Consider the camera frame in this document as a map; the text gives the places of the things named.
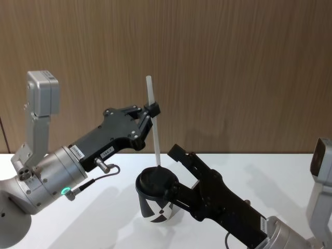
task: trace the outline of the green indicator light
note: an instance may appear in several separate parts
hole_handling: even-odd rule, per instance
[[[68,193],[70,190],[71,190],[71,188],[69,188],[69,187],[65,187],[65,188],[61,191],[61,194],[62,194],[62,195],[65,195],[65,194]]]

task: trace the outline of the white straw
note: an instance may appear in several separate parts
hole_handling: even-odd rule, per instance
[[[150,75],[146,76],[146,86],[147,86],[147,95],[149,99],[149,105],[152,105],[155,102],[154,90],[152,87],[152,78]],[[160,148],[159,148],[159,138],[158,138],[158,127],[157,127],[157,116],[151,119],[152,121],[152,131],[154,135],[154,146],[156,154],[157,165],[161,165],[160,161]]]

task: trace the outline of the cup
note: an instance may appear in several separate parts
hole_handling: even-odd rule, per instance
[[[163,198],[165,191],[178,179],[161,166],[144,169],[136,179],[142,216],[153,223],[170,219],[173,203]]]

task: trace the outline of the black lid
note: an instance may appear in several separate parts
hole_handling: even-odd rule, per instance
[[[140,190],[153,197],[163,196],[174,182],[178,182],[175,174],[161,166],[144,169],[139,178]]]

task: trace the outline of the white table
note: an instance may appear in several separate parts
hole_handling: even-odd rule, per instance
[[[305,216],[313,186],[311,155],[200,154],[225,184],[266,217],[275,215],[305,238],[312,233]],[[0,179],[13,177],[11,155],[0,155]],[[189,213],[173,209],[167,222],[153,224],[140,213],[135,179],[155,165],[152,154],[116,154],[110,158],[121,173],[97,181],[70,202],[66,197],[33,216],[25,238],[15,249],[225,248],[226,231],[212,220],[198,222]],[[195,178],[180,163],[162,155],[162,166],[180,182],[192,186]],[[102,175],[94,169],[89,178]],[[231,249],[246,247],[229,237]]]

